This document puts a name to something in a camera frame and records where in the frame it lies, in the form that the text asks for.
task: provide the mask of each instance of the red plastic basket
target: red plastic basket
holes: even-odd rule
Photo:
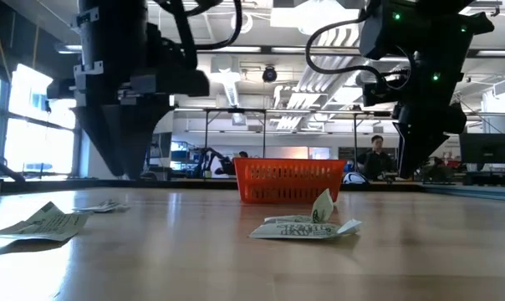
[[[245,203],[313,203],[325,189],[336,202],[342,160],[235,158],[237,187]]]

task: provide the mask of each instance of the computer monitor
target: computer monitor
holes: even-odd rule
[[[460,134],[462,163],[505,163],[505,134]]]

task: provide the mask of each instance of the person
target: person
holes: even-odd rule
[[[369,180],[377,180],[383,172],[392,170],[392,159],[382,151],[383,141],[382,136],[373,136],[371,150],[357,157],[360,172]]]

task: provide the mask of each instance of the table surface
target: table surface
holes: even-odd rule
[[[48,201],[106,199],[66,243],[0,238],[0,300],[505,300],[505,202],[341,192],[331,241],[255,240],[265,217],[310,206],[246,206],[237,191],[94,189],[5,196],[0,228]]]

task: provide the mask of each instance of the wooden table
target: wooden table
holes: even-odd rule
[[[8,196],[0,228],[48,201],[67,211],[105,199],[65,244],[0,247],[0,300],[505,300],[505,202],[341,192],[334,222],[358,236],[254,240],[264,217],[309,206],[243,206],[236,191],[95,189]],[[0,246],[6,241],[0,239]]]

